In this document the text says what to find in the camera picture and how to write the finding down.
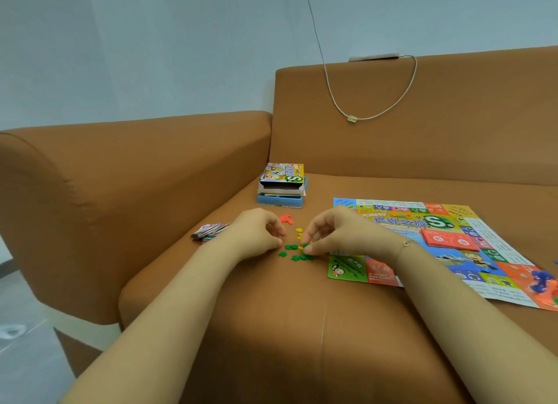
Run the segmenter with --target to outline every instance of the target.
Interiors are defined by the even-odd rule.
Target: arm
[[[201,246],[118,340],[76,380],[62,404],[177,403],[223,282],[236,264],[281,245],[276,215],[245,211]]]
[[[345,207],[317,216],[306,229],[307,254],[342,250],[389,265],[479,403],[548,403],[558,358],[457,279],[414,242]]]

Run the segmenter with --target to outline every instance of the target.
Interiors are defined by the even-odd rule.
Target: sofa backrest
[[[411,58],[328,64],[366,118],[409,83]],[[558,47],[418,58],[408,94],[351,123],[322,65],[276,74],[270,161],[326,175],[558,185]]]

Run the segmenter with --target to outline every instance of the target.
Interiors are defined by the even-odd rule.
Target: white cable
[[[314,13],[312,12],[312,6],[310,5],[310,0],[306,0],[308,1],[308,8],[310,9],[310,15],[312,16],[312,24],[314,26],[314,34],[316,35],[316,42],[317,42],[317,47],[320,50],[320,56],[321,56],[321,62],[324,65],[324,72],[325,72],[325,81],[328,83],[328,90],[329,90],[329,94],[331,95],[331,100],[333,101],[333,104],[335,104],[335,106],[337,107],[337,110],[339,110],[339,112],[345,116],[347,118],[348,121],[350,122],[356,122],[357,120],[370,120],[373,118],[377,118],[378,116],[381,116],[382,114],[386,113],[387,111],[391,110],[392,108],[394,108],[402,99],[403,97],[405,97],[405,94],[407,93],[407,91],[411,88],[411,85],[413,85],[413,81],[415,80],[415,74],[417,73],[417,66],[418,66],[418,62],[417,59],[414,55],[402,55],[400,56],[400,58],[405,58],[405,57],[410,57],[415,61],[415,68],[413,69],[413,76],[411,77],[411,81],[409,82],[409,86],[407,87],[407,89],[403,92],[403,95],[401,95],[401,97],[399,97],[399,99],[393,103],[391,106],[389,106],[387,109],[385,109],[384,111],[382,111],[381,113],[376,114],[375,116],[371,116],[369,118],[358,118],[356,116],[351,116],[348,115],[347,113],[345,113],[345,111],[341,110],[339,108],[339,106],[337,105],[337,103],[335,102],[335,98],[333,97],[333,93],[331,92],[331,86],[329,85],[329,77],[328,77],[328,69],[325,67],[325,61],[324,61],[324,53],[322,53],[321,51],[321,45],[320,45],[320,40],[317,37],[317,30],[316,30],[316,20],[314,20]]]

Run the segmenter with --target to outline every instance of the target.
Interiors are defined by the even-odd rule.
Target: floor
[[[26,325],[0,339],[0,404],[55,404],[74,381],[58,338],[19,271],[0,279],[0,325]]]

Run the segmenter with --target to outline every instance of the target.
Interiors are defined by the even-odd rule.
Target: stack of cards
[[[214,225],[203,225],[201,228],[199,228],[197,231],[195,231],[192,234],[192,239],[195,241],[201,241],[203,244],[205,244],[207,241],[212,240],[221,232],[223,232],[227,228],[227,226],[229,226],[228,223],[216,223]]]
[[[480,251],[469,235],[443,232],[439,230],[421,229],[422,238],[427,245],[459,250]]]

